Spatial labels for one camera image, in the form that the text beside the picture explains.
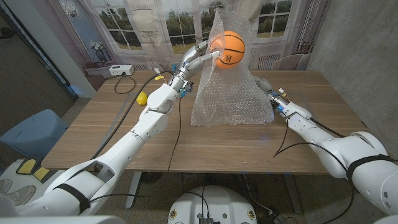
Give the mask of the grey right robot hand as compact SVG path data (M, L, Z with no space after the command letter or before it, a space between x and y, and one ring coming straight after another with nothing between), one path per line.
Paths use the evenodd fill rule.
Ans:
M271 93L273 91L273 87L272 85L263 78L259 78L257 76L253 76L255 83L257 84L257 86L264 92L268 92Z

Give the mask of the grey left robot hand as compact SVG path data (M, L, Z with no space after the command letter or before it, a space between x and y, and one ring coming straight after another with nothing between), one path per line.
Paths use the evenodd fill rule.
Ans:
M207 48L207 40L191 47L177 67L176 76L184 81L189 80L197 74L206 61L218 58L221 55L220 50L211 50L210 53L206 53Z

